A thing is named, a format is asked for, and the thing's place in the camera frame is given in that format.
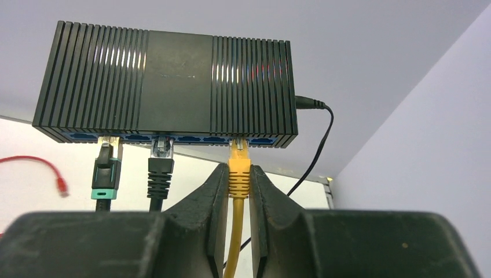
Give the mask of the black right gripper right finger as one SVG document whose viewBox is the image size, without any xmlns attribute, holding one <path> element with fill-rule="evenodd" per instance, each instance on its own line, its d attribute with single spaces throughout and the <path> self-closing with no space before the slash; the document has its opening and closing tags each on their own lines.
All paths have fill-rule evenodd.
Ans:
<svg viewBox="0 0 491 278">
<path fill-rule="evenodd" d="M 255 277 L 479 277 L 454 226 L 413 211 L 305 209 L 251 167 Z"/>
</svg>

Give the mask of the black ribbed network switch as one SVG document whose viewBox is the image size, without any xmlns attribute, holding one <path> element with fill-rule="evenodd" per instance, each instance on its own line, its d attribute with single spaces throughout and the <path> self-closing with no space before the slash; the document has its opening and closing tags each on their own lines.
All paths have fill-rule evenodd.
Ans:
<svg viewBox="0 0 491 278">
<path fill-rule="evenodd" d="M 285 148 L 298 135 L 291 45 L 59 21 L 32 125 L 64 143 Z"/>
</svg>

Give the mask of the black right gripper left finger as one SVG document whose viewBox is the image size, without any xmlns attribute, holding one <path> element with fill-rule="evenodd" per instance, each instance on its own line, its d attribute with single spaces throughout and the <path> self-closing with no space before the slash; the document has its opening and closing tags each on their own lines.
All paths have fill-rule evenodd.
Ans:
<svg viewBox="0 0 491 278">
<path fill-rule="evenodd" d="M 229 168 L 164 212 L 35 212 L 1 238 L 2 277 L 221 277 Z"/>
</svg>

